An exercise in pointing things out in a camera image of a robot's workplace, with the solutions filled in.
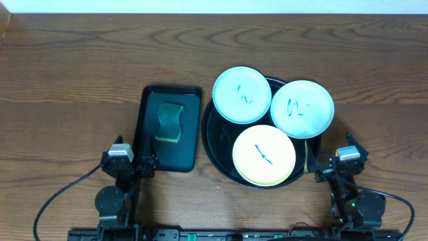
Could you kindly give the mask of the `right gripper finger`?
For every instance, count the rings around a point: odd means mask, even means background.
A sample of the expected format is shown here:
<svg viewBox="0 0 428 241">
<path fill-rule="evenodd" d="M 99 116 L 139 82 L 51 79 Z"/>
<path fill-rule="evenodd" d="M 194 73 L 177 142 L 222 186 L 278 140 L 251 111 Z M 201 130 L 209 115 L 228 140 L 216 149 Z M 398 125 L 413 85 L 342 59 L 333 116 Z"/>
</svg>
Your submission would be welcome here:
<svg viewBox="0 0 428 241">
<path fill-rule="evenodd" d="M 308 141 L 305 141 L 305 165 L 304 165 L 304 173 L 313 173 L 316 170 L 316 159 L 312 153 L 312 149 L 308 144 Z"/>
<path fill-rule="evenodd" d="M 358 141 L 351 135 L 350 132 L 346 132 L 345 135 L 346 135 L 346 140 L 347 140 L 349 146 L 355 146 L 361 155 L 367 155 L 368 154 L 368 151 L 362 145 L 360 145 L 358 143 Z"/>
</svg>

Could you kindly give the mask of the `green yellow sponge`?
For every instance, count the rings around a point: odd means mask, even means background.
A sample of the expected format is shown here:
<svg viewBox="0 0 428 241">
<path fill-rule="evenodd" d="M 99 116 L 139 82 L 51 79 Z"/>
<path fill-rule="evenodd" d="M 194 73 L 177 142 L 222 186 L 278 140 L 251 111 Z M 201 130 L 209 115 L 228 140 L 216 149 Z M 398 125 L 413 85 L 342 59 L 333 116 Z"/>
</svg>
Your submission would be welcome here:
<svg viewBox="0 0 428 241">
<path fill-rule="evenodd" d="M 181 138 L 181 124 L 179 121 L 183 106 L 162 102 L 158 108 L 160 129 L 155 135 L 158 141 L 178 143 Z"/>
</svg>

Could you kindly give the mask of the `yellow plate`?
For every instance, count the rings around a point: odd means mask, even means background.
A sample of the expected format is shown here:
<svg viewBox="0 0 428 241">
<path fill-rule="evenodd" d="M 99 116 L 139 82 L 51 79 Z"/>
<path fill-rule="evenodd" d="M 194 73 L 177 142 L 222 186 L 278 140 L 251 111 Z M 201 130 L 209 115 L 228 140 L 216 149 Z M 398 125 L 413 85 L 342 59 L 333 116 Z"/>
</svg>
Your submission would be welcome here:
<svg viewBox="0 0 428 241">
<path fill-rule="evenodd" d="M 260 187 L 272 187 L 291 176 L 296 150 L 291 139 L 270 125 L 245 129 L 235 140 L 233 164 L 244 180 Z"/>
</svg>

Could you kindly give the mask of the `light green plate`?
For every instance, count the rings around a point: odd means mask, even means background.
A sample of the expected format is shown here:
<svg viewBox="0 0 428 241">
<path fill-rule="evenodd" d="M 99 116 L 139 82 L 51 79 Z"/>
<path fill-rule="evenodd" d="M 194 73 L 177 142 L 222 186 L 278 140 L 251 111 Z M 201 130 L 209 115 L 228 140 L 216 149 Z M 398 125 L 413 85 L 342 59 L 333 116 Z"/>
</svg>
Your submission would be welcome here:
<svg viewBox="0 0 428 241">
<path fill-rule="evenodd" d="M 213 103 L 218 113 L 235 124 L 250 124 L 270 108 L 272 91 L 257 70 L 237 66 L 221 73 L 213 86 Z"/>
<path fill-rule="evenodd" d="M 309 139 L 330 126 L 334 118 L 334 101 L 320 84 L 296 80 L 274 94 L 270 114 L 275 126 L 287 136 Z"/>
</svg>

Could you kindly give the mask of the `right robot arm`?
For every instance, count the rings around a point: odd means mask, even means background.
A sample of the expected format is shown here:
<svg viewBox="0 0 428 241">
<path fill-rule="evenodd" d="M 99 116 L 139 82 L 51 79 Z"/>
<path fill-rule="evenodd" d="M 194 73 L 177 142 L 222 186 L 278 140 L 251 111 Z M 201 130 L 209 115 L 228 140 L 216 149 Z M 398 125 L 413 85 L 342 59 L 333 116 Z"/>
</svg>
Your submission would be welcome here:
<svg viewBox="0 0 428 241">
<path fill-rule="evenodd" d="M 374 230 L 382 226 L 386 200 L 383 194 L 357 188 L 354 176 L 364 170 L 368 151 L 346 133 L 348 145 L 336 150 L 325 165 L 317 165 L 307 141 L 305 172 L 313 173 L 315 182 L 328 182 L 331 190 L 332 215 L 344 229 Z"/>
</svg>

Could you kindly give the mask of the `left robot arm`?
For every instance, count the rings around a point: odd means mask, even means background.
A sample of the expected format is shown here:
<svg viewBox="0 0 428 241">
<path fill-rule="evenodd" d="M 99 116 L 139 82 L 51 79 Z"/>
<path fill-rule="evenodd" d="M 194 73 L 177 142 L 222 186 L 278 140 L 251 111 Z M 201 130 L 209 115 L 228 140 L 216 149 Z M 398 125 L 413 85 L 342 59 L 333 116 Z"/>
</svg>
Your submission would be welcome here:
<svg viewBox="0 0 428 241">
<path fill-rule="evenodd" d="M 101 189 L 95 198 L 99 213 L 99 240 L 152 240 L 153 231 L 135 220 L 140 184 L 154 177 L 158 159 L 151 136 L 137 144 L 137 154 L 119 136 L 102 153 L 100 168 L 115 179 L 114 185 Z"/>
</svg>

